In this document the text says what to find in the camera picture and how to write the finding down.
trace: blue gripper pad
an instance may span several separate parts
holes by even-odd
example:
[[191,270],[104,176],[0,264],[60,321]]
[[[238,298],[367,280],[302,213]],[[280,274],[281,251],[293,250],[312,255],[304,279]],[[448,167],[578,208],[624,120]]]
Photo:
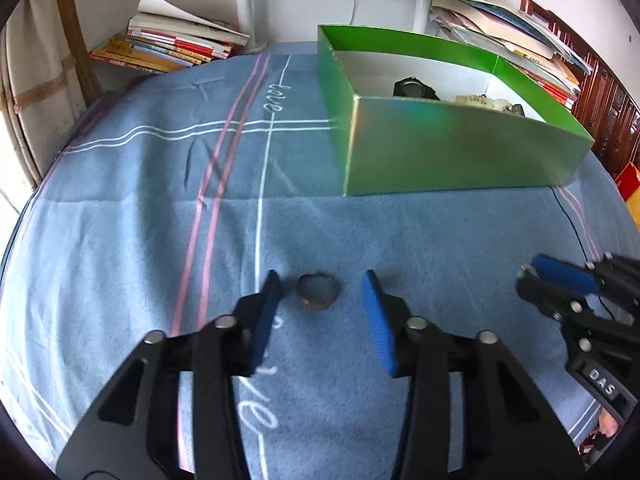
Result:
[[249,360],[251,370],[255,370],[262,364],[264,350],[267,348],[271,335],[273,317],[276,315],[276,309],[282,299],[282,283],[274,270],[269,271],[260,290],[260,295],[262,295],[262,310],[253,330],[251,359]]
[[578,296],[597,294],[600,290],[598,283],[590,272],[559,262],[544,254],[539,254],[531,261],[540,279],[547,283],[554,283],[565,290],[574,292]]
[[368,270],[362,280],[362,303],[369,319],[369,331],[378,353],[378,361],[390,376],[398,371],[394,335],[383,306],[384,294],[376,273]]

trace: green box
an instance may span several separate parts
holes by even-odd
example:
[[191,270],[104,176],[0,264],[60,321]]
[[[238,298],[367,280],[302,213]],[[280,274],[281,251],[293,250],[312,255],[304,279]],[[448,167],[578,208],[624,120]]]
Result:
[[[506,60],[453,41],[320,25],[318,74],[346,195],[558,186],[593,144]],[[393,97],[394,81],[408,76],[442,101]],[[457,105],[457,92],[522,104],[527,117]]]

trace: book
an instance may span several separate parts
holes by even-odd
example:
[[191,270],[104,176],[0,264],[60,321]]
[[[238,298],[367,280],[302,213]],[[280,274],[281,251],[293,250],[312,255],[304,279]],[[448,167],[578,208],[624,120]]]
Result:
[[580,56],[578,56],[569,46],[565,45],[560,38],[551,33],[545,25],[538,22],[535,16],[529,16],[525,12],[521,12],[520,10],[513,10],[509,7],[503,6],[491,0],[461,0],[467,3],[473,2],[481,2],[484,4],[489,4],[492,6],[500,7],[505,12],[511,13],[513,16],[519,17],[524,20],[524,22],[528,23],[532,27],[534,27],[540,34],[542,34],[545,38],[547,38],[551,44],[555,47],[555,51],[557,54],[560,54],[564,59],[568,60],[571,63],[577,65],[580,70],[582,70],[586,74],[591,74],[593,72],[593,68],[585,62]]
[[249,39],[249,35],[239,32],[236,30],[237,27],[234,27],[230,23],[220,22],[219,20],[205,20],[200,16],[196,16],[195,14],[191,14],[170,4],[166,0],[140,0],[138,4],[138,12],[146,12],[147,14],[157,14],[158,16],[166,16],[168,18],[177,18],[187,22],[199,23],[224,32],[230,32],[241,38]]
[[561,70],[564,73],[564,76],[568,81],[580,88],[580,81],[578,81],[578,78],[574,75],[574,73],[569,70],[569,67],[564,63],[560,56],[558,56],[558,54],[556,54],[551,61],[556,67],[558,67],[558,70]]
[[133,36],[130,36],[129,34],[127,34],[127,38],[130,38],[135,41],[140,41],[141,43],[157,46],[159,48],[169,50],[170,52],[174,52],[176,54],[181,54],[182,56],[186,56],[186,57],[189,57],[190,59],[200,61],[201,63],[208,63],[213,59],[211,56],[204,56],[204,54],[199,54],[197,52],[194,52],[193,50],[186,50],[185,48],[180,48],[178,46],[168,44],[168,43],[162,43],[161,41],[150,40],[148,38],[141,38],[139,36],[133,37]]
[[177,59],[161,52],[154,52],[151,49],[141,48],[139,46],[127,43],[127,41],[111,38],[107,43],[105,50],[111,54],[120,54],[139,61],[149,62],[158,66],[164,66],[169,72],[180,70],[181,68],[193,66],[193,63]]
[[203,56],[226,59],[231,54],[231,45],[229,44],[203,40],[202,38],[196,38],[188,34],[172,34],[162,30],[129,27],[127,29],[127,35],[135,38],[147,38],[159,43],[171,44],[197,54],[202,54]]
[[532,60],[509,51],[509,49],[507,49],[499,40],[494,40],[485,34],[474,32],[465,27],[458,27],[452,23],[444,25],[444,22],[440,18],[436,18],[436,22],[439,23],[441,27],[445,27],[450,31],[450,34],[447,35],[450,40],[469,44],[471,46],[476,46],[478,48],[488,50],[489,52],[493,52],[494,54],[497,54],[509,61],[512,65],[518,68],[523,68],[524,70],[535,74],[540,79],[545,80],[558,88],[562,88],[569,95],[577,97],[576,92],[572,88],[569,88],[569,86],[560,78],[557,78],[553,74],[547,72]]
[[100,46],[97,46],[91,51],[92,57],[98,57],[103,59],[111,59],[114,61],[120,61],[122,63],[127,63],[127,65],[140,66],[144,68],[149,68],[151,70],[155,70],[156,72],[170,72],[171,69],[167,68],[164,64],[155,63],[149,60],[141,60],[131,56],[124,54],[123,52],[111,52],[110,51],[110,41],[107,40]]
[[567,94],[564,90],[558,88],[555,85],[552,85],[551,83],[549,83],[548,81],[543,80],[542,78],[537,77],[535,74],[517,67],[518,70],[520,70],[523,74],[527,75],[528,77],[530,77],[531,79],[533,79],[533,81],[535,81],[537,83],[538,86],[542,87],[543,89],[545,89],[545,91],[551,95],[551,97],[553,97],[556,101],[558,101],[562,106],[565,106],[567,108],[569,108],[569,110],[572,110],[575,104],[575,97],[572,95]]
[[480,30],[474,22],[453,10],[443,9],[441,7],[431,7],[431,19],[435,19],[447,26],[468,28],[468,30],[482,34],[482,30]]
[[536,38],[518,30],[497,16],[484,12],[483,10],[478,10],[465,2],[459,0],[433,0],[431,5],[449,9],[465,16],[474,22],[476,27],[482,30],[484,34],[492,38],[509,41],[510,43],[522,46],[548,60],[551,60],[555,54],[546,44],[541,43],[536,40]]
[[549,41],[543,34],[538,32],[538,30],[533,26],[529,25],[529,23],[525,22],[519,16],[514,15],[512,12],[507,12],[506,10],[489,4],[484,4],[482,2],[469,2],[469,5],[475,7],[476,9],[482,10],[484,12],[488,12],[501,20],[509,23],[512,27],[516,27],[525,34],[529,34],[536,38],[540,43],[546,44],[551,49],[555,49],[553,43]]
[[145,41],[139,40],[137,38],[130,38],[125,34],[116,34],[113,39],[119,41],[126,41],[136,47],[146,50],[147,52],[157,52],[158,54],[164,54],[166,56],[170,56],[171,58],[178,60],[181,59],[186,63],[187,66],[200,65],[202,63],[201,59],[196,59],[195,57],[187,56],[186,54],[182,54],[180,52],[176,52],[175,50],[171,50],[169,45],[161,46],[153,43],[146,43]]
[[220,41],[222,43],[233,43],[245,46],[248,37],[239,36],[234,32],[227,32],[220,28],[203,25],[201,23],[186,22],[178,18],[158,16],[148,12],[139,12],[129,20],[129,28],[152,28],[153,30],[163,30],[174,34],[188,34],[198,38]]
[[133,63],[127,63],[126,61],[119,61],[117,59],[111,59],[111,58],[108,58],[108,57],[96,56],[94,54],[89,54],[89,57],[91,59],[95,59],[96,61],[109,63],[111,65],[125,66],[126,68],[133,68],[135,70],[142,70],[143,72],[149,72],[151,74],[156,74],[156,75],[164,74],[164,72],[162,72],[160,70],[154,70],[152,68],[147,68],[146,66],[140,66],[140,65],[133,64]]
[[523,46],[519,46],[514,43],[511,43],[511,41],[502,40],[502,44],[512,52],[518,54],[519,56],[526,57],[527,59],[532,60],[534,63],[540,65],[542,68],[544,68],[548,72],[551,72],[555,76],[565,77],[564,72],[560,70],[557,66],[555,66],[550,59],[546,59],[545,57],[539,56],[535,52],[532,52],[529,49],[524,48]]

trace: red book spine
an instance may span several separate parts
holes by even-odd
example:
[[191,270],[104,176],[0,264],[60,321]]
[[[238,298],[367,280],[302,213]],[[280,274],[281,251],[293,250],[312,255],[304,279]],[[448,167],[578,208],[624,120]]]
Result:
[[550,94],[551,97],[553,97],[556,101],[558,101],[562,106],[569,108],[569,110],[572,110],[574,108],[574,104],[575,104],[574,97],[571,97],[569,94],[565,93],[558,87],[543,80],[542,78],[539,78],[538,76],[536,76],[535,74],[532,74],[528,70],[520,69],[520,71],[528,75],[530,78],[532,78],[533,81],[535,81],[539,86],[545,89],[546,92]]
[[[210,46],[202,44],[191,43],[191,41],[181,40],[173,34],[159,32],[158,30],[148,30],[146,28],[140,28],[138,30],[142,32],[142,34],[158,38],[158,41],[165,41],[178,48],[191,50],[192,52],[202,54],[203,56],[213,56],[221,59],[226,59],[231,52],[231,47],[228,44],[220,44],[220,48],[212,48]],[[132,34],[135,34],[135,29],[129,29],[127,32],[132,32]]]

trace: black cable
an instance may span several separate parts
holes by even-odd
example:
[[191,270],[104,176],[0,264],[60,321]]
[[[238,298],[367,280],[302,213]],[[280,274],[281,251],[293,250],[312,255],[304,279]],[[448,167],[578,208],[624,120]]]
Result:
[[[564,209],[564,207],[562,207],[562,203],[560,202],[560,200],[558,199],[558,196],[556,195],[556,190],[551,186],[549,186],[549,189],[554,194],[554,198],[556,199],[556,202],[558,202],[558,205],[560,206],[560,209],[564,213],[564,216],[566,216],[566,219],[569,221],[569,224],[571,224],[571,227],[574,229],[575,237],[577,238],[578,243],[580,244],[580,248],[582,249],[582,254],[584,255],[584,260],[588,262],[589,259],[587,257],[587,252],[584,250],[584,245],[582,244],[582,240],[580,240],[580,235],[578,234],[578,229],[575,227],[574,221],[571,220],[569,213]],[[600,295],[598,294],[597,296],[598,296],[598,299],[600,300],[600,304],[602,305],[603,309],[606,310],[607,314],[611,316],[611,320],[615,321],[616,318],[613,316],[612,311],[610,311],[607,308],[607,306],[604,304],[604,301],[602,301],[602,298],[600,297]]]

